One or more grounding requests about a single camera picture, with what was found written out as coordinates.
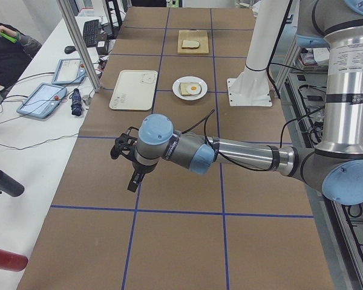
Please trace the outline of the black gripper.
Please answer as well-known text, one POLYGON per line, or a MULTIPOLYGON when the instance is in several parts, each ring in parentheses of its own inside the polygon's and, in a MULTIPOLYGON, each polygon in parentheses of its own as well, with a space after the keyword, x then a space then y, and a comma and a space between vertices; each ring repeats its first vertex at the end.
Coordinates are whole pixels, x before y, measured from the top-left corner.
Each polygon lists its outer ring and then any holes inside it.
POLYGON ((135 156, 133 161, 134 173, 129 181, 127 190, 131 192, 135 192, 139 187, 139 184, 143 181, 145 174, 151 173, 154 171, 157 165, 157 158, 155 159, 147 159, 142 158, 140 156, 135 156))

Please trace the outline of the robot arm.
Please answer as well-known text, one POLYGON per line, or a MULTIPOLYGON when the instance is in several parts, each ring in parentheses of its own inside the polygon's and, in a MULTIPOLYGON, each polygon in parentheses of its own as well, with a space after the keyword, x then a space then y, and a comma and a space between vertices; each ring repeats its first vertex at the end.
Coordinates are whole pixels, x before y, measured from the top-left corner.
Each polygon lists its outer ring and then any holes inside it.
POLYGON ((130 142, 134 173, 128 190, 164 159, 204 174, 214 162, 251 171, 278 171, 331 201, 363 202, 363 1, 301 1, 298 45, 330 47, 324 126, 314 149, 296 149, 208 138, 174 129, 161 114, 147 116, 130 142))

